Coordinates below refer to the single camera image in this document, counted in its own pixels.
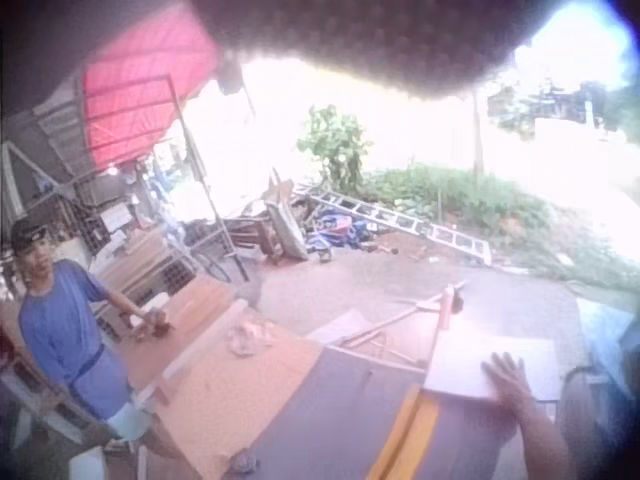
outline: ladder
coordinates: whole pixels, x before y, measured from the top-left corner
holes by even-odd
[[[296,185],[293,194],[327,205],[347,215],[416,237],[426,238],[440,245],[446,245],[459,252],[479,258],[486,266],[491,266],[491,250],[486,240],[480,240],[452,228],[410,217],[388,208],[371,205],[346,195],[322,191],[316,186]]]

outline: concrete ground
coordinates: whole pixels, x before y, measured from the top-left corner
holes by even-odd
[[[350,308],[380,322],[407,308],[398,297],[427,299],[448,283],[467,280],[464,310],[452,328],[555,342],[560,373],[587,363],[574,295],[565,286],[488,268],[429,263],[401,253],[365,253],[334,249],[333,260],[317,257],[278,267],[263,266],[258,309],[273,322],[306,335]],[[426,358],[434,315],[401,321],[389,331],[393,348]],[[518,433],[502,449],[494,480],[526,478],[522,438]]]

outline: blue t-shirt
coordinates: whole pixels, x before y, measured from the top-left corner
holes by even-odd
[[[107,299],[100,282],[70,260],[56,262],[54,284],[40,297],[27,295],[19,323],[24,341],[40,369],[53,381],[73,382],[81,404],[101,420],[129,400],[124,362],[108,348],[86,373],[80,369],[98,352],[102,340],[90,302]]]

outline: cap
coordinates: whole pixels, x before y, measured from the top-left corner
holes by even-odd
[[[17,220],[11,227],[11,249],[14,255],[26,250],[31,244],[47,234],[47,227],[26,217]]]

